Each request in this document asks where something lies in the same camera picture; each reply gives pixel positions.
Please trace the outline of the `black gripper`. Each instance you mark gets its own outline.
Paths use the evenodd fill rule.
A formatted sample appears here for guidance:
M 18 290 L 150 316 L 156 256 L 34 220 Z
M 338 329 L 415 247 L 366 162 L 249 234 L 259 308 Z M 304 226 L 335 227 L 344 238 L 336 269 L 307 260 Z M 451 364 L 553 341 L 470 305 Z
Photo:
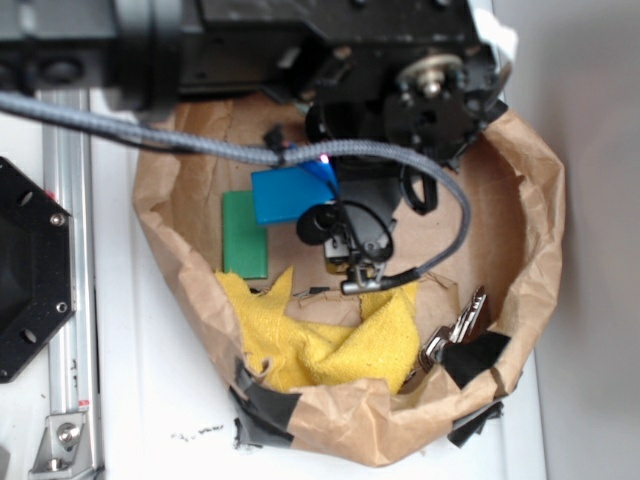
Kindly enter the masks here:
M 364 157 L 323 156 L 299 168 L 329 192 L 296 221 L 305 244 L 324 248 L 328 273 L 345 276 L 345 295 L 393 289 L 404 282 L 384 276 L 394 254 L 392 232 L 399 204 L 424 216 L 436 208 L 436 181 L 417 169 Z

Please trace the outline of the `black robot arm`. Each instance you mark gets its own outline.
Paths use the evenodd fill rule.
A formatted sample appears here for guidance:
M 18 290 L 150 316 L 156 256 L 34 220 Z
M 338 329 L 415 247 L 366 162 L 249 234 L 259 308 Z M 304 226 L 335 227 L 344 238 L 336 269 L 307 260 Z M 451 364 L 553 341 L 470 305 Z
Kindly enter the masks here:
M 326 158 L 332 199 L 298 235 L 325 246 L 344 293 L 383 291 L 464 242 L 470 205 L 446 173 L 504 112 L 517 41 L 469 1 L 5 1 L 1 109 L 271 171 Z M 258 92 L 303 109 L 307 146 L 158 128 L 181 102 Z

